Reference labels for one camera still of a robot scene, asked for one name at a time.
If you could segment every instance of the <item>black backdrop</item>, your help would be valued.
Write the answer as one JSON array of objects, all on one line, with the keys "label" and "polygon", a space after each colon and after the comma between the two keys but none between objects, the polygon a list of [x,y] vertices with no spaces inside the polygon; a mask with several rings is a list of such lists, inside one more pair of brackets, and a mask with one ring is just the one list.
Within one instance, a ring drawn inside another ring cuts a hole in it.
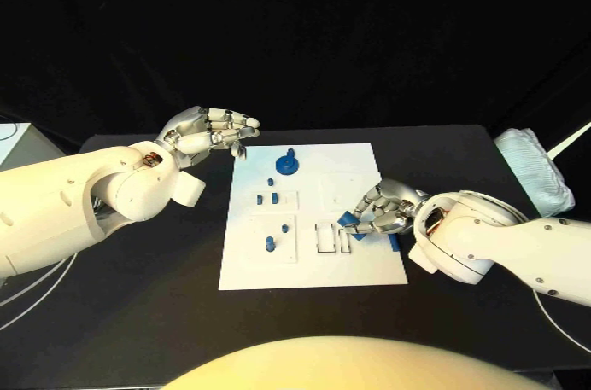
[{"label": "black backdrop", "polygon": [[580,118],[549,127],[536,113],[588,72],[588,7],[1,0],[0,111],[70,151],[96,133],[160,131],[193,105],[250,114],[266,129],[475,123],[493,134],[533,126],[555,141]]}]

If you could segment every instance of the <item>black table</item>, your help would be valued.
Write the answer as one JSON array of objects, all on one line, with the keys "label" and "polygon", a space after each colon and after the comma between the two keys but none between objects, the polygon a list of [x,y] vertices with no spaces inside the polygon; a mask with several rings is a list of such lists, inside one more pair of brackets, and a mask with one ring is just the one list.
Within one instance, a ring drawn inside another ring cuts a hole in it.
[{"label": "black table", "polygon": [[[82,151],[152,138],[92,137]],[[431,194],[477,190],[536,216],[480,126],[272,131],[248,141],[311,143],[371,143],[384,178]],[[513,370],[591,365],[586,353],[544,320],[516,277],[497,265],[477,286],[441,272],[429,275],[406,259],[412,236],[400,238],[408,285],[217,291],[229,152],[213,152],[188,173],[206,181],[196,207],[171,202],[154,219],[89,248],[54,292],[0,332],[0,387],[158,385],[229,352],[309,335],[412,341]],[[40,273],[10,278],[1,297]],[[50,283],[2,308],[2,323]],[[589,310],[553,298],[544,303],[563,327],[591,343]]]}]

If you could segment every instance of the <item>black cable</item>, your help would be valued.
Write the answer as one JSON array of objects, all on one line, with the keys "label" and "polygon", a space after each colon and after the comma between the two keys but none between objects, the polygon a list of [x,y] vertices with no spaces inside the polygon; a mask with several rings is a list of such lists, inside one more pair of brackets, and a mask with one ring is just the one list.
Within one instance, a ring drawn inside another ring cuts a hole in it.
[{"label": "black cable", "polygon": [[14,134],[15,134],[17,131],[18,131],[18,126],[17,126],[15,121],[14,121],[13,119],[8,119],[8,118],[7,118],[4,115],[1,115],[1,114],[0,114],[0,117],[1,117],[2,119],[7,119],[7,120],[14,124],[13,134],[11,134],[8,137],[0,138],[0,141],[2,141],[2,140],[7,140],[10,137],[14,136]]}]

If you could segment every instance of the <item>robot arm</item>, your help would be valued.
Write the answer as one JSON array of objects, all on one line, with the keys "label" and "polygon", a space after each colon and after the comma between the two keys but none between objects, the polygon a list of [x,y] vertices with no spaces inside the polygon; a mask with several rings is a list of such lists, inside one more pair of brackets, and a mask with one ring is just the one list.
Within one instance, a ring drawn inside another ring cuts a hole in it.
[{"label": "robot arm", "polygon": [[357,218],[371,202],[376,219],[344,226],[346,231],[400,233],[413,227],[409,258],[429,273],[439,270],[475,284],[495,262],[536,292],[591,306],[591,224],[557,218],[527,222],[487,195],[461,191],[428,197],[392,180],[364,195]]},{"label": "robot arm", "polygon": [[258,121],[194,107],[168,121],[154,142],[112,147],[0,172],[0,278],[50,265],[151,219],[170,199],[193,207],[204,183],[183,168],[210,149],[245,158],[240,139]]}]

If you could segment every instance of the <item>white puzzle board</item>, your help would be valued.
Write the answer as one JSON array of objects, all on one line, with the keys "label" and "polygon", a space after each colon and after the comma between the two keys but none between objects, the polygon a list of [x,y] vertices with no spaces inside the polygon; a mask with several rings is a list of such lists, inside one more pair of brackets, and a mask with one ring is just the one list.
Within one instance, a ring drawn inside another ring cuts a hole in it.
[{"label": "white puzzle board", "polygon": [[[299,169],[285,176],[273,163],[288,148],[295,151]],[[370,144],[246,149],[248,159],[233,163],[219,289],[408,283],[400,254],[392,251],[387,236],[370,234],[361,241],[351,236],[343,239],[335,222],[382,179]],[[258,195],[263,197],[262,205],[256,204]],[[265,248],[268,236],[273,237],[272,252]]]}]

